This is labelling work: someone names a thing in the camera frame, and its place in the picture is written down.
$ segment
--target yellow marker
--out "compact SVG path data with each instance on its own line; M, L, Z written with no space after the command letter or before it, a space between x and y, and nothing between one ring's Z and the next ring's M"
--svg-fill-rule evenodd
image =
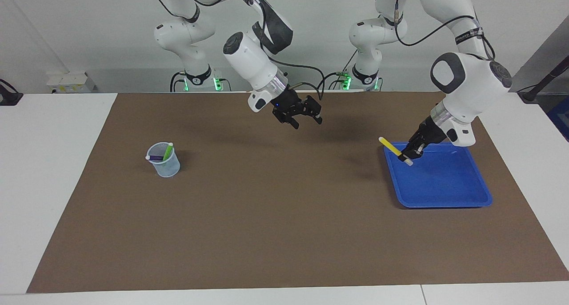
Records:
M396 149L394 145L392 145L392 143L390 143L387 139L380 137L379 138L380 143L382 143L385 147L387 147L390 151L392 151L395 155L397 155L397 157L401 156L401 151ZM411 166L413 165L413 161L411 161L410 159L405 159L405 164Z

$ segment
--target blue tray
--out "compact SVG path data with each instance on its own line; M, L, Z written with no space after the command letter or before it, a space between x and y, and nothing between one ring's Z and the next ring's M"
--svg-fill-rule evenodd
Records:
M394 143L402 150L407 143ZM465 208L492 204L492 195L470 151L451 143L431 144L409 167L384 149L397 198L409 208Z

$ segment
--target purple marker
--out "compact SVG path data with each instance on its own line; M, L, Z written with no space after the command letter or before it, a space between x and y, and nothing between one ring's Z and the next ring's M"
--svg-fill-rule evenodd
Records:
M147 161L164 161L164 157L157 157L154 155L150 155L146 157Z

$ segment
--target white wall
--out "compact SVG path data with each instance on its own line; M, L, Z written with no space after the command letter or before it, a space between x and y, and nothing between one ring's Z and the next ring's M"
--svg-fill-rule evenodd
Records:
M40 37L69 70L87 70L102 92L166 91L179 59L162 50L152 35L156 25L170 16L156 0L14 0ZM373 0L268 0L292 23L292 46L277 58L297 64L340 70L353 52L349 27L376 16ZM569 13L569 0L472 0L488 38L502 62L514 74ZM217 34L201 42L211 64L221 68L234 89L248 85L230 70L221 48L231 34L248 29L258 15L240 0L231 0L203 12L217 21ZM410 24L406 41L415 41L439 25L424 14L419 0L408 0L405 15ZM57 60L41 56L18 24L2 13L0 56L18 56L16 66L2 62L0 76L26 86L25 92L44 92L41 84L22 71L57 68ZM440 54L456 50L447 29L422 44L382 47L384 90L433 90L429 68ZM316 82L309 70L289 70L291 82Z

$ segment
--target black stand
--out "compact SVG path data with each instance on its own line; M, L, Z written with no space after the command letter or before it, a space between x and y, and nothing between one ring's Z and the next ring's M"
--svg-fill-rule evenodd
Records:
M15 106L22 99L24 94L20 92L8 92L8 90L0 84L0 94L2 94L2 102L0 106Z
M524 101L524 103L534 104L535 103L534 100L537 94L541 92L541 90L545 86L547 86L547 84L549 84L553 80L553 78L563 74L563 72L565 72L567 68L569 68L569 56L565 57L565 59L561 63L555 66L555 68L553 68L553 70L549 74L547 74L547 76L545 76L541 80L541 82L535 85L535 87L532 88L532 90L525 93L520 92L518 93L518 96L520 96L520 98L522 99L522 101Z

